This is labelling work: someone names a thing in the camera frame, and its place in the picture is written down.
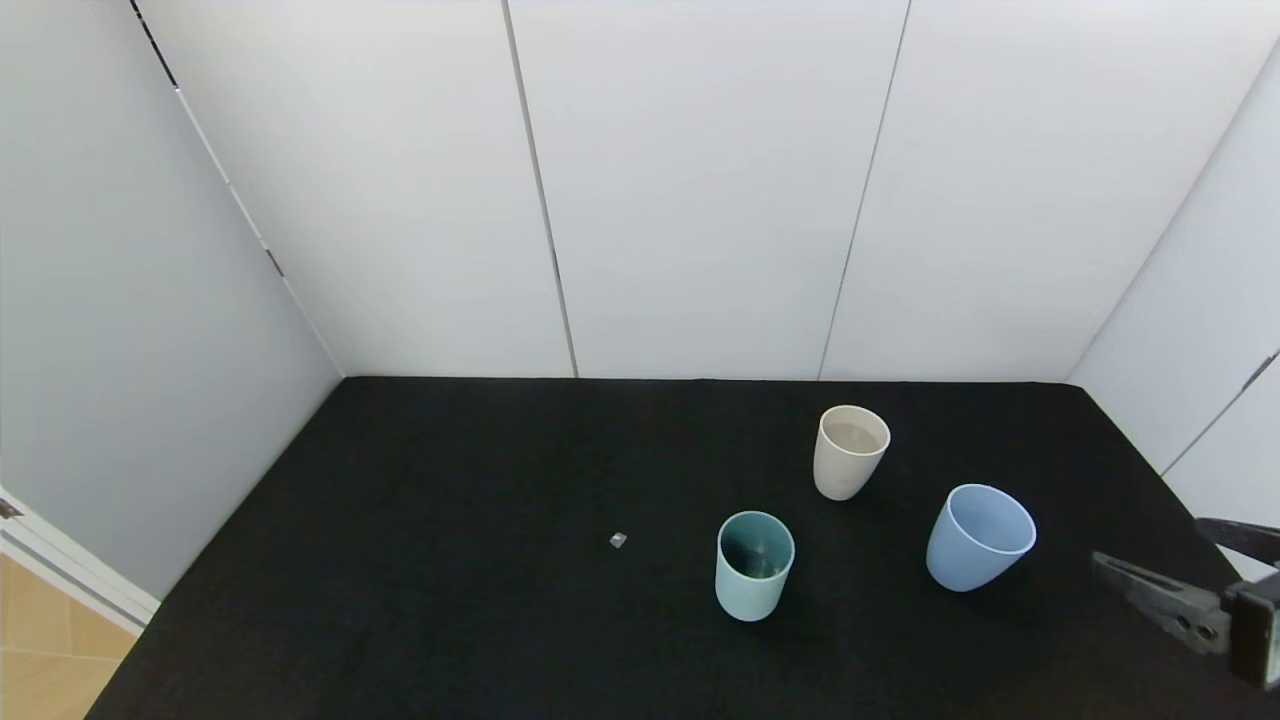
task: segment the wooden floor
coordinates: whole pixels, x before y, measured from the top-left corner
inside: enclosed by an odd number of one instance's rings
[[[82,720],[133,635],[0,556],[0,717]]]

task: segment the black table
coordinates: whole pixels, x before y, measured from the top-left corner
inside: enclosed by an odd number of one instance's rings
[[[832,502],[813,445],[842,402],[893,441]],[[956,594],[924,548],[966,482],[1018,497],[1039,542]],[[797,547],[759,624],[712,584],[716,532],[744,509]],[[90,717],[1280,715],[1096,588],[1093,550],[1235,579],[1068,386],[348,379]]]

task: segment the white wall panel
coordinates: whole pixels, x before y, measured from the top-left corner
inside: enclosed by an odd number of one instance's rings
[[[338,379],[129,4],[0,1],[5,491],[163,597]]]
[[[817,375],[905,9],[512,0],[584,375]]]
[[[1272,365],[1165,474],[1197,518],[1280,527],[1280,365]],[[1238,552],[1226,559],[1245,578],[1275,573]]]
[[[1280,51],[1272,51],[1071,382],[1164,471],[1277,347]]]
[[[498,0],[140,6],[348,374],[571,374]]]
[[[823,378],[1066,378],[1277,33],[1268,0],[915,0]]]

